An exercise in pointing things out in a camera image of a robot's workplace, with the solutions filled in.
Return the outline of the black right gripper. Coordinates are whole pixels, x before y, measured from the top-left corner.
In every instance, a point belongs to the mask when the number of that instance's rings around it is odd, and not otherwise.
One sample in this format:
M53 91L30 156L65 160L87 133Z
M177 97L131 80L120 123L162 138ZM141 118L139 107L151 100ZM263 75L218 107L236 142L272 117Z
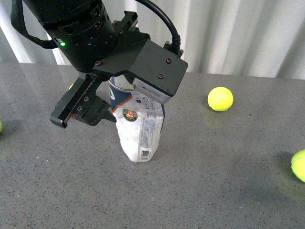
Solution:
M102 119L117 122L109 110L110 103L96 95L100 84L110 78L99 77L93 68L100 66L118 43L132 44L149 38L136 28L136 12L125 11L124 14L121 21L111 22L106 11L92 11L88 19L72 21L53 33L60 50L80 72L50 115L53 124L66 128L71 118L91 126Z

